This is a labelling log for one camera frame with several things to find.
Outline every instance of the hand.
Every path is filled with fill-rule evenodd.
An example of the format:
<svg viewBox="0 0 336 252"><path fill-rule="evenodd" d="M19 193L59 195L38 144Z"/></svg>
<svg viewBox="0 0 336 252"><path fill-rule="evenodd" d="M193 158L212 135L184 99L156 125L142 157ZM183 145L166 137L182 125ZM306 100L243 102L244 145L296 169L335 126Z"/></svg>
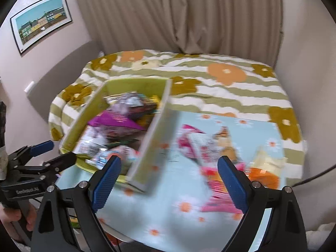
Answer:
<svg viewBox="0 0 336 252"><path fill-rule="evenodd" d="M11 222L16 222L21 219L21 210L19 209L12 209L12 208L4 208L2 204L0 204L0 220L4 225L5 229L7 230L10 237L16 241L22 241L19 234L17 234L15 228L11 224ZM27 230L33 231L36 221L36 209L35 207L30 204L29 205L29 212L28 216L26 217L27 220Z"/></svg>

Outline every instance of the blue gripper pad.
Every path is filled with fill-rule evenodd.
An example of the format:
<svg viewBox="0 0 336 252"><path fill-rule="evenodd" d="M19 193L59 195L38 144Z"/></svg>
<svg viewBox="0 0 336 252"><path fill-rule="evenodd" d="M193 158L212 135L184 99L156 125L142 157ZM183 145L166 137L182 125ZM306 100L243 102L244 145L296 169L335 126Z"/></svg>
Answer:
<svg viewBox="0 0 336 252"><path fill-rule="evenodd" d="M103 208L110 193L117 181L117 178L121 172L121 160L117 156L112 156L110 160L106 163L101 171L104 171L106 166L109 166L105 174L101 177L99 183L96 185L93 191L93 198L91 207L96 213L99 209Z"/></svg>
<svg viewBox="0 0 336 252"><path fill-rule="evenodd" d="M246 191L242 184L239 182L236 174L232 171L233 169L235 169L236 172L239 173L238 170L234 167L233 164L232 166L233 168L231 169L223 156L218 159L218 173L221 176L225 187L229 192L233 203L235 204L235 207L240 209L245 214L249 208L247 203Z"/></svg>
<svg viewBox="0 0 336 252"><path fill-rule="evenodd" d="M35 145L30 148L29 154L33 157L44 154L47 151L50 151L54 148L54 143L51 140L45 141L41 144Z"/></svg>

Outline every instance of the framed picture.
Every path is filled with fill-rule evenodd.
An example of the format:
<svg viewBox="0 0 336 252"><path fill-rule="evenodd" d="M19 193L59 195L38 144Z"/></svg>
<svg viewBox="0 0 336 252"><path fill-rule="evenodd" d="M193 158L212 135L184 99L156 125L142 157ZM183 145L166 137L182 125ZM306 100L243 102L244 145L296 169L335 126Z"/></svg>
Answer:
<svg viewBox="0 0 336 252"><path fill-rule="evenodd" d="M40 0L11 17L20 54L55 29L71 22L66 0Z"/></svg>

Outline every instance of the blue sky in painting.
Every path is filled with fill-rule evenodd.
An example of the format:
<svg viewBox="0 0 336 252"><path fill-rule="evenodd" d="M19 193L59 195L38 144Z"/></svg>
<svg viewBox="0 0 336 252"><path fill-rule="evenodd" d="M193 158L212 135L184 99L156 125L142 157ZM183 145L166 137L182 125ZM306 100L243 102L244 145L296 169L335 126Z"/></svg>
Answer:
<svg viewBox="0 0 336 252"><path fill-rule="evenodd" d="M56 8L61 8L62 6L63 6L62 0L46 1L43 4L28 10L26 13L16 18L17 28L20 29L21 26L27 23L28 21L32 22L34 20L37 20L41 18L45 12Z"/></svg>

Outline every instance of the light blue table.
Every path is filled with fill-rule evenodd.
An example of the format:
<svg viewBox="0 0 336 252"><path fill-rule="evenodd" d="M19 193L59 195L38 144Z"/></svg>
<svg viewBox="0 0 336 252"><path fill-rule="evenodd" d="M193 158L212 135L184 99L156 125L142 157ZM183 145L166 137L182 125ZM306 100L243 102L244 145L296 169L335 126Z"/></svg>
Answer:
<svg viewBox="0 0 336 252"><path fill-rule="evenodd" d="M167 126L167 137L171 141L166 154L159 154L158 171L154 172L150 189L146 193L133 193L115 186L97 217L121 234L147 246L167 252L219 252L222 251L239 219L233 213L200 212L199 207L211 196L211 190L198 165L182 156L174 144L183 124L199 128L205 133L217 133L221 126L228 126L232 142L240 158L249 163L260 145L274 158L283 158L281 137L275 124L248 121L240 124L236 118L211 116L203 119L198 113L174 112ZM269 148L269 140L277 147ZM80 181L89 180L92 174L72 166L58 180L59 188L70 188ZM180 211L181 203L192 207L188 212ZM270 209L264 213L258 233L250 251L258 249L264 235Z"/></svg>

